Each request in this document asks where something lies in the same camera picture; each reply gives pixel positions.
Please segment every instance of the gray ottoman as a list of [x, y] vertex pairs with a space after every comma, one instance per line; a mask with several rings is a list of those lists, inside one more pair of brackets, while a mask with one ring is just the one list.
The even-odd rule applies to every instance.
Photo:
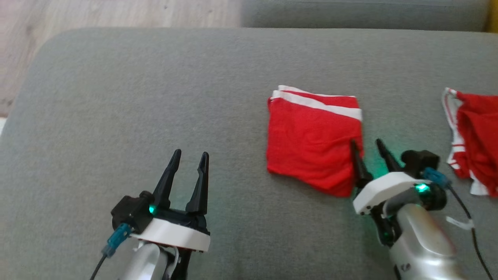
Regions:
[[489, 0], [243, 0], [247, 27], [481, 31]]
[[[351, 29], [85, 29], [63, 33], [35, 58], [0, 139], [2, 279], [88, 279], [124, 195], [153, 190], [183, 150], [171, 193], [182, 209], [210, 153], [209, 252], [190, 279], [394, 279], [373, 222], [352, 200], [266, 172], [267, 98], [279, 84], [356, 95], [367, 165], [386, 172], [374, 140], [395, 154], [442, 158], [451, 132], [446, 86], [498, 88], [498, 36]], [[498, 274], [498, 204], [454, 180]], [[484, 279], [453, 197], [434, 212], [469, 279]], [[136, 243], [104, 262], [116, 279]]]

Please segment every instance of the gray fabric surface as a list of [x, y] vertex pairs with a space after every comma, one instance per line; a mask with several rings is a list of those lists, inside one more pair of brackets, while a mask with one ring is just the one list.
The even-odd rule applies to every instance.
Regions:
[[489, 0], [244, 0], [246, 27], [481, 31]]
[[[351, 199], [266, 172], [266, 100], [279, 84], [356, 95], [368, 167], [386, 171], [374, 139], [396, 154], [443, 159], [451, 132], [441, 92], [496, 94], [498, 36], [352, 29], [86, 29], [63, 33], [35, 58], [0, 140], [3, 279], [87, 279], [123, 195], [153, 190], [183, 149], [172, 206], [189, 200], [203, 151], [211, 156], [209, 252], [191, 279], [394, 279], [373, 222]], [[483, 256], [498, 275], [498, 202], [473, 197]], [[484, 279], [465, 220], [449, 197], [433, 213], [470, 279]], [[127, 266], [134, 242], [104, 262]]]

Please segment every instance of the folded red cloth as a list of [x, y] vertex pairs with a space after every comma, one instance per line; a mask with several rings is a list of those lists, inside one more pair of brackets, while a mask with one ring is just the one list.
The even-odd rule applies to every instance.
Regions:
[[295, 177], [331, 195], [350, 196], [351, 139], [363, 153], [356, 97], [279, 86], [268, 99], [268, 109], [268, 172]]
[[446, 88], [443, 107], [453, 130], [448, 163], [459, 177], [474, 180], [471, 194], [498, 197], [498, 96]]

